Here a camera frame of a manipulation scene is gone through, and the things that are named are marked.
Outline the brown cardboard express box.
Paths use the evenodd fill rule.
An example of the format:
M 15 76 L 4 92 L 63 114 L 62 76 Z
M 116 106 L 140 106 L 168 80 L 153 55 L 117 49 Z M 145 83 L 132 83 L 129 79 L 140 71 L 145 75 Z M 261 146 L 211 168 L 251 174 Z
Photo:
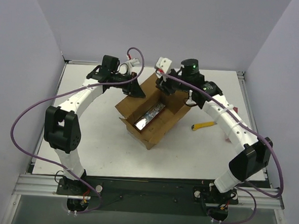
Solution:
M 148 150 L 160 142 L 191 109 L 185 105 L 188 97 L 186 92 L 165 95 L 156 88 L 156 80 L 153 74 L 140 85 L 146 94 L 145 98 L 127 96 L 115 106 L 128 132 Z

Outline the yellow utility knife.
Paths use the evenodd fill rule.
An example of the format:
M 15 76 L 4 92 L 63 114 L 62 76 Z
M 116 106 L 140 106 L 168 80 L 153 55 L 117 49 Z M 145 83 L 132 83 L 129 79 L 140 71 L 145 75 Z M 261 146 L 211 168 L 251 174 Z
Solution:
M 191 126 L 191 130 L 192 131 L 197 131 L 198 129 L 201 129 L 201 128 L 206 128 L 206 127 L 210 127 L 210 126 L 215 126 L 217 123 L 216 122 L 212 122 L 212 121 L 209 121 L 209 122 L 205 122 L 205 123 L 197 123 L 197 124 L 193 124 Z

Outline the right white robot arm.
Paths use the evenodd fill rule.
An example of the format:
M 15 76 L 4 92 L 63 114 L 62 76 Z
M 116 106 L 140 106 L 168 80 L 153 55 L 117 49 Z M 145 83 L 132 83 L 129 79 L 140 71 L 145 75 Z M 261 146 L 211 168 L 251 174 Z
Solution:
M 156 87 L 166 95 L 176 91 L 187 92 L 188 99 L 199 107 L 220 126 L 225 136 L 234 146 L 236 156 L 230 160 L 229 167 L 213 182 L 213 188 L 223 194 L 244 182 L 269 163 L 272 142 L 269 138 L 261 140 L 234 111 L 221 88 L 213 81 L 205 80 L 199 71 L 197 59 L 186 59 L 176 71 L 172 61 L 160 57 L 155 65 Z

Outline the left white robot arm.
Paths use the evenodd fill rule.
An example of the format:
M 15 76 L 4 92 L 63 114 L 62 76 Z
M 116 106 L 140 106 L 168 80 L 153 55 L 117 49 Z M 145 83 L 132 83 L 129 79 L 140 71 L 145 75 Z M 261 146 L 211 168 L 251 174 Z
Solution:
M 69 180 L 69 189 L 77 195 L 85 192 L 87 183 L 82 179 L 86 173 L 81 165 L 77 147 L 81 140 L 79 118 L 86 108 L 110 87 L 120 88 L 125 95 L 145 98 L 133 67 L 139 59 L 129 58 L 125 62 L 126 72 L 121 73 L 119 59 L 104 55 L 102 64 L 86 75 L 83 89 L 67 98 L 59 106 L 50 106 L 45 113 L 44 139 L 57 153 L 64 166 L 63 175 Z

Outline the silver blue toothpaste box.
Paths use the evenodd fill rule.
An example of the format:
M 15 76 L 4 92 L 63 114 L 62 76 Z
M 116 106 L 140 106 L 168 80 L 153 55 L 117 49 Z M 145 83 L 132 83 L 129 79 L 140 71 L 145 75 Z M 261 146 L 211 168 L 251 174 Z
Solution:
M 138 121 L 135 122 L 134 127 L 139 131 L 143 130 L 156 116 L 160 114 L 160 112 L 163 111 L 165 107 L 166 105 L 164 105 L 162 102 L 157 102 L 147 112 L 145 112 L 145 114 L 141 116 Z

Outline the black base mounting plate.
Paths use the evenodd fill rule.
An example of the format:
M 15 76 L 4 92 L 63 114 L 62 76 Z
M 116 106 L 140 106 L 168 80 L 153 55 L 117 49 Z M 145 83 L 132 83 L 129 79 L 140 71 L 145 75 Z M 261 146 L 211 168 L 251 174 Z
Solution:
M 56 194 L 67 197 L 72 212 L 86 210 L 206 216 L 226 219 L 228 206 L 238 205 L 237 190 L 220 193 L 211 180 L 95 177 L 88 183 L 59 180 Z

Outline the aluminium frame rail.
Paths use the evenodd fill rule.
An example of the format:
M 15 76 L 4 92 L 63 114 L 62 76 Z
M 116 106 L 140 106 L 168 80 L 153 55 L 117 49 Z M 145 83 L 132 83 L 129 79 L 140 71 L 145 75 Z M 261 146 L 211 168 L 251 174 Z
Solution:
M 90 176 L 88 184 L 94 189 L 88 190 L 83 186 L 81 189 L 72 188 L 64 184 L 60 176 L 46 175 L 20 175 L 14 187 L 15 195 L 28 196 L 63 196 L 67 198 L 89 199 L 101 196 L 102 198 L 112 195 L 113 197 L 158 197 L 171 199 L 174 202 L 197 203 L 203 198 L 208 205 L 229 202 L 234 206 L 253 207 L 261 209 L 283 209 L 281 198 L 275 198 L 276 189 L 266 189 L 267 195 L 249 187 L 233 189 L 227 194 L 218 194 L 208 185 L 198 181 L 183 183 L 172 179 L 128 179 L 128 178 L 101 178 Z

